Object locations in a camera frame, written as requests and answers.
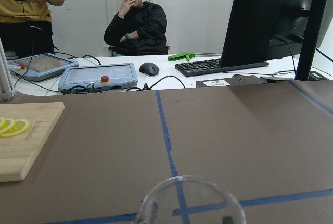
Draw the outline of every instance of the clear plastic cup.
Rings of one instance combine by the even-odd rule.
[[[245,224],[238,201],[225,187],[200,176],[176,176],[144,198],[134,224]]]

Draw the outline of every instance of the man in black jacket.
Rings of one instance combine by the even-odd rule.
[[[167,54],[167,17],[162,7],[142,0],[123,0],[105,31],[106,43],[115,46],[118,55]]]

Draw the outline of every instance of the brown table surface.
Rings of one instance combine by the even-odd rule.
[[[0,223],[128,223],[154,185],[186,174],[226,186],[247,223],[330,223],[332,98],[332,81],[18,93],[7,103],[65,110],[26,179],[0,183]]]

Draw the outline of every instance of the wooden cutting board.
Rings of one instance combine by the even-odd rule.
[[[0,182],[25,179],[64,108],[63,103],[0,104],[0,117],[31,124],[20,135],[0,137]]]

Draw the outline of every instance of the yellow lemon slice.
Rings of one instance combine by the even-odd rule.
[[[26,119],[15,120],[14,126],[6,132],[0,134],[1,137],[12,137],[25,132],[30,127],[30,122]]]
[[[15,124],[15,120],[11,118],[5,118],[4,123],[0,126],[0,135],[10,130]]]
[[[0,128],[2,127],[3,124],[5,124],[5,118],[0,117]]]

